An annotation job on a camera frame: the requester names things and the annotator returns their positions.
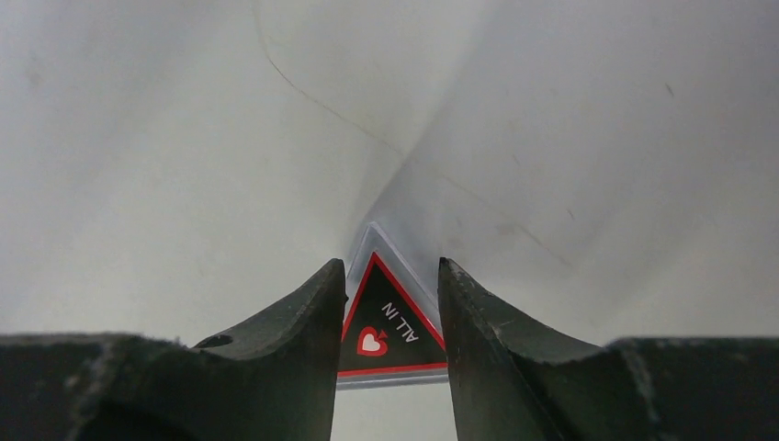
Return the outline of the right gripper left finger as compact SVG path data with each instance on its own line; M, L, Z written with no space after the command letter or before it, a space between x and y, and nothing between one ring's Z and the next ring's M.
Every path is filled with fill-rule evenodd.
M139 334L5 334L4 440L326 440L344 314L332 259L248 319L181 345Z

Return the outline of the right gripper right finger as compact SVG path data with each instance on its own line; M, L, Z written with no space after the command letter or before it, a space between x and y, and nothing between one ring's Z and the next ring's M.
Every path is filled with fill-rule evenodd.
M592 345L442 258L438 303L461 440L775 440L778 342L630 337Z

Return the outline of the all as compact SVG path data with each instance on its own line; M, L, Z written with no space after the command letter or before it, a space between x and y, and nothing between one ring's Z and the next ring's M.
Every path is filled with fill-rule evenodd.
M448 382L437 297L375 222L346 272L338 390Z

